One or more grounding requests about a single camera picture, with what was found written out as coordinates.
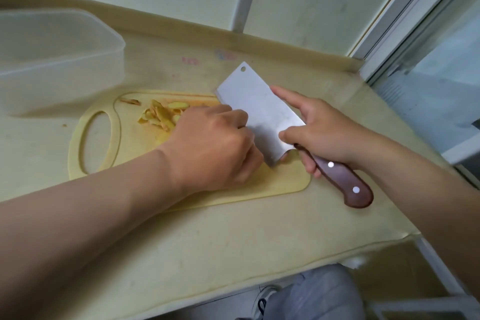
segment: metal blade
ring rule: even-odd
[[[279,132],[292,126],[303,126],[303,120],[277,97],[255,71],[242,62],[215,91],[222,104],[248,113],[247,127],[255,134],[255,145],[272,166],[294,147],[279,139]]]

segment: cleaver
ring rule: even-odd
[[[222,104],[248,113],[247,127],[254,132],[255,145],[267,165],[274,165],[284,153],[295,149],[279,139],[279,132],[305,123],[246,62],[226,78],[215,95]],[[342,192],[345,205],[361,209],[372,203],[374,194],[369,185],[349,166],[309,154],[323,176]]]

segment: pant leg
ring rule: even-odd
[[[331,264],[303,272],[267,301],[263,320],[364,320],[363,301],[348,270]]]

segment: floor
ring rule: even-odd
[[[352,275],[363,299],[367,301],[418,299],[446,295],[442,284],[411,242],[372,253],[366,264],[359,269],[352,270]],[[293,276],[290,276],[272,284],[285,287],[292,282]],[[242,317],[248,318],[251,316],[260,289],[260,286],[244,289],[223,298],[183,308],[154,319],[235,320]]]

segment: knife handle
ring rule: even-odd
[[[374,201],[374,193],[349,166],[344,163],[327,160],[311,154],[313,160],[321,171],[337,189],[343,193],[346,206],[362,209]]]

